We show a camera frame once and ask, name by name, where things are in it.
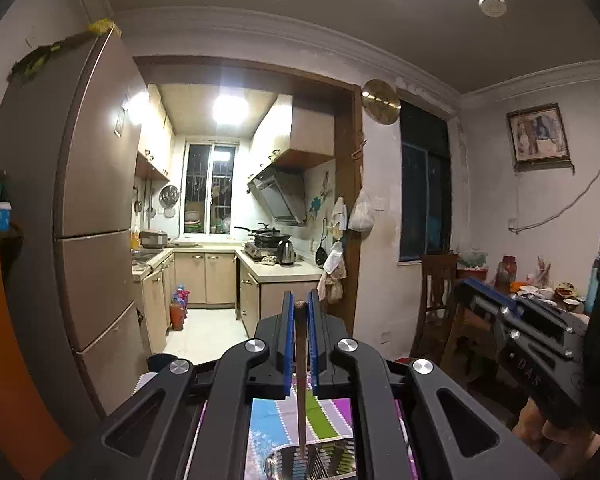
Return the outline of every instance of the orange panel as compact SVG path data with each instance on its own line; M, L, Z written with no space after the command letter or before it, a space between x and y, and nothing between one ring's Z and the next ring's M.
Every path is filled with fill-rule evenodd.
M0 448L25 480L35 480L70 447L20 353L0 272Z

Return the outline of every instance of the white wire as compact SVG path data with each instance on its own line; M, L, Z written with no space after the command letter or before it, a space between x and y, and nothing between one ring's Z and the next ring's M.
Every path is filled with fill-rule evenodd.
M512 233L518 234L521 231L526 231L528 229L534 229L536 227L540 227L541 225L546 224L547 222L550 222L551 220L555 220L556 218L558 218L558 216L562 215L562 213L564 213L565 211L571 209L574 205L576 205L576 202L578 200L580 200L583 196L586 195L587 191L589 191L589 189L591 188L591 186L593 186L593 183L598 179L599 176L600 176L600 168L599 168L598 172L595 174L595 176L591 179L591 182L589 182L589 184L587 184L587 187L575 198L575 200L573 200L573 202L571 202L569 205L560 209L560 211L558 211L556 214L549 216L549 218L542 220L541 222L536 222L535 224L529 224L529 225L525 225L523 227L509 227L509 231L511 231Z

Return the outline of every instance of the green stripe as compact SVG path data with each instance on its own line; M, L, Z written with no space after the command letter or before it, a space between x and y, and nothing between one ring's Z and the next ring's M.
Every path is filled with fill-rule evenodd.
M316 437L323 439L338 436L311 392L306 393L306 418L314 429Z

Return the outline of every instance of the white ceiling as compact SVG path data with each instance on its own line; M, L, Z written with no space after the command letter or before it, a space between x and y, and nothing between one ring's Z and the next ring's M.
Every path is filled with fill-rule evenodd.
M250 139L277 94L250 89L226 89L223 93L244 97L249 104L247 118L238 126L217 124L212 109L221 88L212 85L158 85L167 115L177 135L239 137Z
M581 0L506 0L488 18L478 0L110 0L114 11L220 6L289 16L375 44L460 92L600 59L600 26Z

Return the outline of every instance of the metal bolt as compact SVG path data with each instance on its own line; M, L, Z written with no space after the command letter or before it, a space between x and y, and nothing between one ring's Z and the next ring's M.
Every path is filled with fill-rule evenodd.
M427 375L433 371L433 364L431 361L427 361L426 359L418 359L416 362L414 362L413 369L419 374Z
M264 347L266 345L264 344L264 341L262 339L249 339L245 344L244 347L249 351L249 352L262 352L264 350Z
M346 337L338 341L338 348L343 352L353 352L358 348L358 342L355 339Z
M189 371L189 361L186 359L176 359L169 364L169 371L176 375L185 374Z

